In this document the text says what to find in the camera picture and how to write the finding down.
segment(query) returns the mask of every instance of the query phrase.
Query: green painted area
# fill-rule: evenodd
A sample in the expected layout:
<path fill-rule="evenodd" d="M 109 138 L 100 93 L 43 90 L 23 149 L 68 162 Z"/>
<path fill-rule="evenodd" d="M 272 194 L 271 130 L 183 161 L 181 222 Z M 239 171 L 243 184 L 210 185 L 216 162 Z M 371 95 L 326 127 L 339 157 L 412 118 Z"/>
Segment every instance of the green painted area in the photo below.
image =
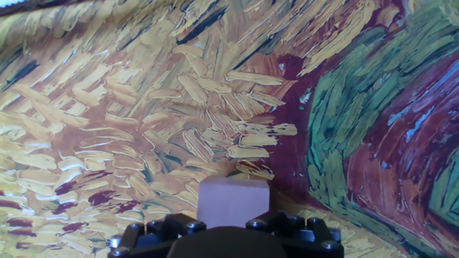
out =
<path fill-rule="evenodd" d="M 343 160 L 359 147 L 381 111 L 409 82 L 459 49 L 459 27 L 444 15 L 441 4 L 432 1 L 411 14 L 405 29 L 388 42 L 383 43 L 387 34 L 382 28 L 354 40 L 343 51 L 349 54 L 339 66 L 319 81 L 308 126 L 311 195 L 349 221 L 407 242 L 431 257 L 435 250 L 417 237 L 365 214 L 346 198 Z"/>
<path fill-rule="evenodd" d="M 429 209 L 452 225 L 459 226 L 459 150 L 433 185 Z"/>

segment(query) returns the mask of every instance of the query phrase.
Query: pink cube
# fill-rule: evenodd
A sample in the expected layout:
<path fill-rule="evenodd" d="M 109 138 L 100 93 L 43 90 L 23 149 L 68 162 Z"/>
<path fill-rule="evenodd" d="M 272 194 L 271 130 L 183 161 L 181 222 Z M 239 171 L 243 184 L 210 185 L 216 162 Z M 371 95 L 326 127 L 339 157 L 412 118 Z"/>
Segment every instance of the pink cube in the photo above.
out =
<path fill-rule="evenodd" d="M 199 184 L 198 220 L 216 226 L 245 227 L 270 208 L 270 188 L 261 180 L 210 176 Z"/>

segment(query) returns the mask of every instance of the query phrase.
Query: bolt head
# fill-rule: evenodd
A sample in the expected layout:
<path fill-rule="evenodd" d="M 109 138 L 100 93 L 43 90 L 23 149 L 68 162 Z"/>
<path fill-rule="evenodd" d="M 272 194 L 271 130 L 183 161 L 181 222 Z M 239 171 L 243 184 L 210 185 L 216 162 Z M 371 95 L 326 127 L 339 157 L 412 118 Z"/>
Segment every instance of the bolt head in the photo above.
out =
<path fill-rule="evenodd" d="M 252 219 L 249 221 L 249 224 L 255 228 L 266 226 L 266 222 L 262 219 Z"/>
<path fill-rule="evenodd" d="M 202 227 L 204 226 L 204 222 L 202 221 L 192 221 L 192 222 L 189 222 L 186 227 L 189 228 L 189 229 L 195 229 L 195 228 L 199 228 L 199 227 Z"/>
<path fill-rule="evenodd" d="M 339 247 L 339 244 L 335 241 L 328 240 L 328 241 L 322 242 L 322 247 L 325 249 L 336 249 Z"/>
<path fill-rule="evenodd" d="M 119 256 L 122 256 L 122 255 L 128 254 L 129 251 L 130 251 L 130 249 L 128 247 L 118 247 L 117 249 L 114 249 L 111 252 L 111 254 L 114 257 L 119 257 Z"/>

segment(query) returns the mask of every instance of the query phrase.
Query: printed fabric backdrop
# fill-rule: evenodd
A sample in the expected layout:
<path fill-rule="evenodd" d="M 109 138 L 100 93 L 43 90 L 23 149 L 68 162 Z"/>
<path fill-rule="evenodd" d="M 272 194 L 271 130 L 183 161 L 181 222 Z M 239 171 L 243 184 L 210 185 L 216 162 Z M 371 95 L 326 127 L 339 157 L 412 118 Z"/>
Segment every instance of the printed fabric backdrop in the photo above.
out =
<path fill-rule="evenodd" d="M 199 182 L 221 175 L 333 216 L 353 257 L 459 257 L 458 7 L 106 0 L 0 17 L 0 255 L 106 257 L 130 223 L 195 216 Z"/>

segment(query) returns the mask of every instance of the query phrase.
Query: metal screw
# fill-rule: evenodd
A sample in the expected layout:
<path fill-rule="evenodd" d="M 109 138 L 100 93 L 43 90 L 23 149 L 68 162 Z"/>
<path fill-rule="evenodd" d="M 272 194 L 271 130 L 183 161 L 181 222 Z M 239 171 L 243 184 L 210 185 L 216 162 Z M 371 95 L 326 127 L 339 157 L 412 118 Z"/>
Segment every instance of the metal screw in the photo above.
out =
<path fill-rule="evenodd" d="M 121 237 L 123 237 L 122 234 L 112 235 L 112 237 L 110 238 L 110 247 L 111 248 L 117 248 L 118 245 L 120 245 Z"/>
<path fill-rule="evenodd" d="M 192 221 L 192 222 L 188 223 L 186 225 L 186 227 L 189 228 L 189 229 L 195 229 L 195 228 L 202 227 L 203 225 L 204 225 L 204 222 L 202 222 L 202 221 Z"/>
<path fill-rule="evenodd" d="M 309 218 L 308 221 L 312 222 L 312 223 L 316 223 L 317 221 L 320 221 L 321 219 L 320 218 L 316 218 L 316 217 L 312 217 L 312 218 Z"/>
<path fill-rule="evenodd" d="M 266 226 L 266 222 L 262 219 L 251 219 L 249 221 L 249 225 L 255 229 L 258 229 L 260 227 Z"/>
<path fill-rule="evenodd" d="M 118 247 L 117 249 L 113 250 L 111 252 L 111 254 L 114 257 L 120 257 L 120 256 L 128 254 L 129 251 L 130 251 L 130 249 L 128 247 Z"/>
<path fill-rule="evenodd" d="M 336 243 L 335 241 L 328 240 L 328 241 L 322 242 L 322 247 L 325 249 L 336 249 L 339 247 L 339 244 Z"/>

